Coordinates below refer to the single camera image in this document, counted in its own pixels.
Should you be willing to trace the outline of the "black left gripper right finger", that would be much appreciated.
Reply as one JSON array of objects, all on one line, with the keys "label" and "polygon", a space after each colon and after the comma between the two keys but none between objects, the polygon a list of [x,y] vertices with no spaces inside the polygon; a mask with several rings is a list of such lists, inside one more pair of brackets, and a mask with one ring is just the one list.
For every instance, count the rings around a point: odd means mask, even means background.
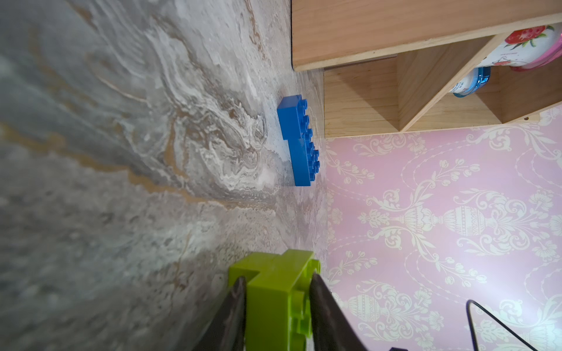
[{"label": "black left gripper right finger", "polygon": [[313,341],[319,350],[362,350],[366,347],[355,334],[322,277],[314,273],[310,283],[310,311]]}]

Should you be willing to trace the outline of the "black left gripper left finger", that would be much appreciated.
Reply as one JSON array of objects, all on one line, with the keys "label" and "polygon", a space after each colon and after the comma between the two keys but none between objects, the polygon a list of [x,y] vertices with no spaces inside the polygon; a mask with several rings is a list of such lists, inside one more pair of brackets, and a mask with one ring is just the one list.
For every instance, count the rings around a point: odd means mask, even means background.
[{"label": "black left gripper left finger", "polygon": [[193,350],[244,349],[247,280],[240,276],[229,290],[208,329]]}]

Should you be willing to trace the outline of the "green 2x4 lego brick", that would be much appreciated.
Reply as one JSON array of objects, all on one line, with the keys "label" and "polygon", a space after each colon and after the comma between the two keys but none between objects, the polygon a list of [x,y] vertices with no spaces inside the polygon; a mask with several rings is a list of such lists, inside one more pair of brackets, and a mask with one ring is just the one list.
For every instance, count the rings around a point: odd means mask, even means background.
[{"label": "green 2x4 lego brick", "polygon": [[321,263],[314,253],[253,252],[231,265],[228,285],[247,282],[246,350],[306,350],[312,337],[310,284]]}]

